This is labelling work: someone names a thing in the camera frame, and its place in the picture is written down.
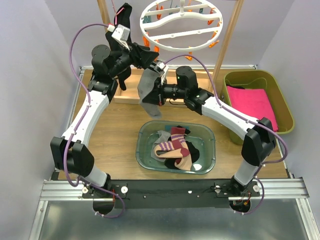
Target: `gray sock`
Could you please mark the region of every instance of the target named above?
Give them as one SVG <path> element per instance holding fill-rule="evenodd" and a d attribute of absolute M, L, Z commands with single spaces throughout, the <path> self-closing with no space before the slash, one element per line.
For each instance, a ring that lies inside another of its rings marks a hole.
<path fill-rule="evenodd" d="M 154 148 L 160 143 L 167 142 L 168 139 L 170 138 L 171 134 L 170 134 L 170 132 L 160 130 L 160 131 L 158 131 L 158 135 L 159 135 L 159 138 L 152 145 L 151 157 L 154 158 L 155 160 L 159 161 L 159 162 L 163 162 L 164 163 L 166 159 L 165 158 L 156 157 L 156 155 L 154 153 Z"/>
<path fill-rule="evenodd" d="M 155 80 L 158 77 L 160 77 L 159 73 L 147 68 L 143 71 L 142 76 L 140 78 L 140 82 L 138 84 L 138 95 L 140 98 L 139 104 L 153 119 L 160 119 L 162 117 L 162 114 L 158 106 L 142 102 L 142 100 L 153 90 Z"/>

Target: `black sock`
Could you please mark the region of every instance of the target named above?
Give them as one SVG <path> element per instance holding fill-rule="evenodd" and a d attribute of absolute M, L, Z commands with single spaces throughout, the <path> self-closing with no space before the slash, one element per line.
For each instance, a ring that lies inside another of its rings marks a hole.
<path fill-rule="evenodd" d="M 124 10 L 122 10 L 118 15 L 117 15 L 117 25 L 121 24 L 127 28 L 130 29 L 130 15 L 132 12 L 132 6 L 130 6 L 128 3 L 123 4 L 117 12 L 119 12 L 120 9 L 124 8 Z M 115 59 L 117 59 L 118 57 L 121 56 L 121 48 L 119 46 L 119 43 L 114 40 L 112 38 L 112 32 L 108 31 L 105 33 L 105 37 L 107 39 L 107 41 L 109 42 L 109 46 L 111 49 L 111 56 L 114 56 Z M 127 42 L 131 43 L 131 36 L 129 33 Z M 119 81 L 119 86 L 122 90 L 126 90 L 127 87 L 125 85 L 125 80 L 130 77 L 131 75 L 131 68 L 128 67 L 126 70 L 124 70 L 123 72 L 119 73 L 118 76 L 118 81 Z"/>

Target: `olive green basket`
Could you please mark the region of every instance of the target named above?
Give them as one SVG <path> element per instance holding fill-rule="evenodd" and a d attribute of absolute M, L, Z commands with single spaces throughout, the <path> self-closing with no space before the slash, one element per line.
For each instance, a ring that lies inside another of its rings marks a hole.
<path fill-rule="evenodd" d="M 245 89 L 264 89 L 272 106 L 276 123 L 278 124 L 278 134 L 288 134 L 295 127 L 295 120 L 292 117 L 286 100 L 279 88 L 279 85 L 269 72 L 263 70 L 233 71 L 224 76 L 220 99 L 232 107 L 227 91 L 227 85 L 233 87 L 243 87 Z M 229 129 L 231 141 L 242 145 L 241 138 Z"/>

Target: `orange clothespin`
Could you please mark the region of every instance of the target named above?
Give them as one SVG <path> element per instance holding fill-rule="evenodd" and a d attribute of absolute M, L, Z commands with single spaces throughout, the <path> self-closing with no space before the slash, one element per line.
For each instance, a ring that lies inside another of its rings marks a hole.
<path fill-rule="evenodd" d="M 213 13 L 214 13 L 214 8 L 211 8 L 210 14 L 213 14 Z M 214 22 L 214 20 L 209 20 L 208 25 L 212 24 L 213 22 Z"/>
<path fill-rule="evenodd" d="M 157 45 L 154 45 L 154 51 L 155 52 L 159 52 L 160 48 Z"/>
<path fill-rule="evenodd" d="M 190 6 L 192 0 L 189 0 L 188 6 Z M 192 12 L 192 9 L 189 9 L 188 12 Z"/>
<path fill-rule="evenodd" d="M 156 4 L 156 8 L 155 9 L 157 9 L 157 10 L 159 10 L 159 4 L 157 3 Z M 161 19 L 161 14 L 157 14 L 156 15 L 156 18 L 158 19 L 158 20 L 160 20 Z"/>
<path fill-rule="evenodd" d="M 189 61 L 192 61 L 192 56 L 184 56 L 186 59 L 188 59 Z"/>
<path fill-rule="evenodd" d="M 148 41 L 148 39 L 145 36 L 143 36 L 142 39 L 143 39 L 144 45 L 146 47 L 150 47 L 150 42 Z"/>
<path fill-rule="evenodd" d="M 211 43 L 211 44 L 209 45 L 209 48 L 214 47 L 217 43 L 219 43 L 219 40 L 218 40 L 218 41 L 215 41 L 215 42 L 213 42 L 213 43 Z"/>
<path fill-rule="evenodd" d="M 218 31 L 214 31 L 214 32 L 213 32 L 213 35 L 212 35 L 211 39 L 213 39 L 213 38 L 217 35 L 217 32 L 218 32 Z"/>

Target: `clear plastic bin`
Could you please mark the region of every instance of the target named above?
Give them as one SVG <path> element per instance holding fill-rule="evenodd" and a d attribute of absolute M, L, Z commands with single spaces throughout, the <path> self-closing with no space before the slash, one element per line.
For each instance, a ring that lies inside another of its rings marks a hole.
<path fill-rule="evenodd" d="M 151 157 L 152 145 L 159 138 L 158 131 L 171 131 L 171 127 L 182 126 L 190 130 L 185 137 L 200 152 L 199 159 L 193 163 L 190 171 L 169 169 L 164 162 Z M 194 123 L 175 121 L 149 121 L 145 123 L 138 135 L 136 144 L 136 160 L 145 169 L 170 173 L 206 174 L 210 172 L 216 163 L 216 140 L 214 133 L 206 126 Z"/>

